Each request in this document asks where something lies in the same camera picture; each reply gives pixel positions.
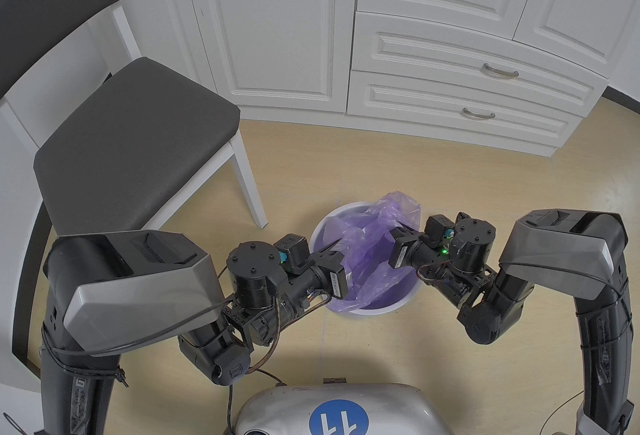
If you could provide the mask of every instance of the drawer handle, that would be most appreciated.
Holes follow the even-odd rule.
[[[471,115],[472,117],[477,117],[478,119],[495,119],[495,113],[491,112],[490,115],[482,115],[481,113],[473,113],[468,108],[463,108],[462,113],[465,115]]]
[[[483,64],[482,70],[483,71],[488,71],[488,72],[493,72],[493,73],[496,73],[496,74],[500,74],[501,76],[508,76],[509,78],[517,78],[519,76],[517,71],[514,71],[514,72],[503,71],[501,69],[496,69],[494,67],[491,67],[487,63]]]

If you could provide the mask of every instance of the wooden floor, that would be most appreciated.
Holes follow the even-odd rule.
[[[427,215],[458,211],[497,227],[489,263],[514,221],[552,207],[617,211],[630,242],[627,266],[632,306],[640,305],[640,116],[602,99],[552,158],[426,138],[367,131],[243,121],[242,135],[269,218],[252,222],[230,165],[206,183],[165,225],[211,253],[216,269],[240,242],[275,242],[287,232],[309,237],[337,206],[376,200],[401,190]],[[226,276],[221,279],[230,292]],[[46,279],[34,303],[31,358],[37,358]],[[496,343],[472,343],[443,296],[424,287],[405,307],[369,320],[327,310],[308,316],[281,337],[265,369],[289,384],[323,377],[350,383],[400,382],[419,387],[458,435],[537,435],[547,416],[582,389],[582,361],[572,299],[537,287],[522,319]],[[640,402],[640,338],[629,399]],[[254,361],[261,352],[254,354]],[[227,389],[208,382],[178,350],[176,340],[127,353],[130,385],[116,384],[109,435],[220,434]],[[263,375],[235,387],[234,412],[274,385]],[[574,433],[580,399],[545,428]],[[636,412],[628,433],[640,433]]]

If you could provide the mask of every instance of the plastic bag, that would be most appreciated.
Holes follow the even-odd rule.
[[[323,244],[342,238],[334,249],[344,254],[342,265],[349,285],[347,298],[333,299],[329,309],[343,312],[366,307],[414,272],[411,267],[395,270],[388,263],[395,243],[389,231],[400,222],[417,228],[420,205],[399,191],[388,193],[364,213],[346,213],[326,220]]]

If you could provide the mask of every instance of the chair seat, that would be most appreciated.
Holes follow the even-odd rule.
[[[149,58],[125,66],[37,152],[59,235],[135,230],[236,134],[240,110]]]

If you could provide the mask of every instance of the blue sticker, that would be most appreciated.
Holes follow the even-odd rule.
[[[365,435],[369,429],[369,416],[357,403],[334,399],[322,403],[311,414],[311,435]]]

